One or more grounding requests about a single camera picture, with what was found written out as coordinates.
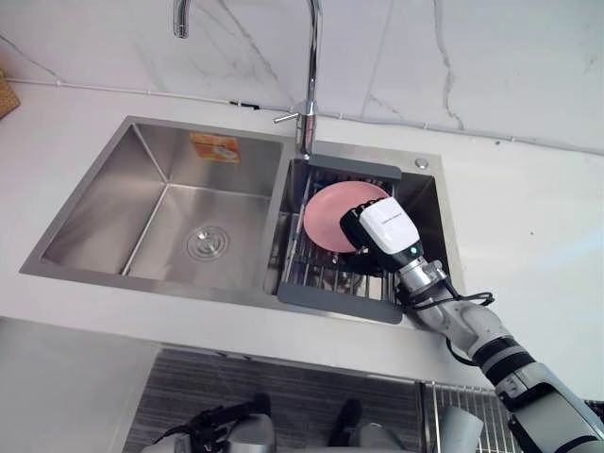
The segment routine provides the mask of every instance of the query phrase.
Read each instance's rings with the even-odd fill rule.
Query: sink drain
[[[187,240],[189,256],[198,261],[216,260],[222,257],[227,249],[227,232],[218,226],[197,228]]]

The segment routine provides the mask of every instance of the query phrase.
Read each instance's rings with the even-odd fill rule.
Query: sticker
[[[240,163],[242,161],[234,137],[189,132],[189,139],[201,159],[218,162]]]

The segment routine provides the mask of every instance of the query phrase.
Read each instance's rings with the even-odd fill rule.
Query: faucet spout
[[[191,0],[174,0],[173,30],[177,38],[189,38],[189,6]]]
[[[305,158],[312,154],[312,148],[314,147],[314,131],[316,128],[316,115],[318,113],[316,101],[317,71],[319,68],[319,48],[323,17],[321,0],[308,0],[308,3],[310,13],[310,48],[306,99],[295,106],[294,113],[275,119],[275,123],[296,119],[296,145],[299,154]],[[178,38],[189,37],[190,5],[191,0],[174,0],[174,34]]]

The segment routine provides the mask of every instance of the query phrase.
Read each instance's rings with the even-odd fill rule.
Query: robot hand
[[[464,297],[440,262],[427,262],[417,228],[392,198],[360,205],[340,227],[382,269],[398,275],[399,299],[429,329],[461,349],[495,386],[512,417],[512,434],[526,453],[604,451],[604,425],[543,364],[516,342],[485,307],[490,293]],[[482,299],[482,305],[470,300]]]

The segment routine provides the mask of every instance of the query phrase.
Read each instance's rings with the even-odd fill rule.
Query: marble wall
[[[604,149],[600,0],[323,0],[322,111]],[[0,67],[30,80],[303,97],[305,0],[2,0]]]

